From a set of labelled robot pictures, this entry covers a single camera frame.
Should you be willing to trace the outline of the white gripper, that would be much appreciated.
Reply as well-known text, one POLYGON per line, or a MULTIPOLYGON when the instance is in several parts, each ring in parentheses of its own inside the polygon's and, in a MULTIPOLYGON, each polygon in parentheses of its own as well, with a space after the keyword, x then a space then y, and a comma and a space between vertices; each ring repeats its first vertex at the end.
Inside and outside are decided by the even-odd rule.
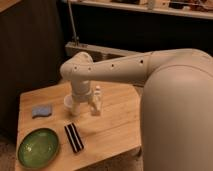
POLYGON ((90 109, 93 116, 99 116, 102 109, 102 92, 101 87, 97 85, 95 89, 91 90, 91 84, 89 81, 72 81, 72 98, 76 101, 71 102, 71 114, 78 116, 80 114, 80 103, 89 100, 91 93, 92 98, 90 100, 90 109))

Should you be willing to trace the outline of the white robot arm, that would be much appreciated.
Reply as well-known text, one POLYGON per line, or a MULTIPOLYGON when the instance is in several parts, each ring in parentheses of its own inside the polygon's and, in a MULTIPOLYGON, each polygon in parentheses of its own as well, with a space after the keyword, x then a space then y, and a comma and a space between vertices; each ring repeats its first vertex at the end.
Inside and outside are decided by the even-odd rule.
POLYGON ((174 49, 94 62, 79 52, 62 64, 76 102, 92 80, 143 88, 140 132, 144 171, 213 171, 213 57, 174 49))

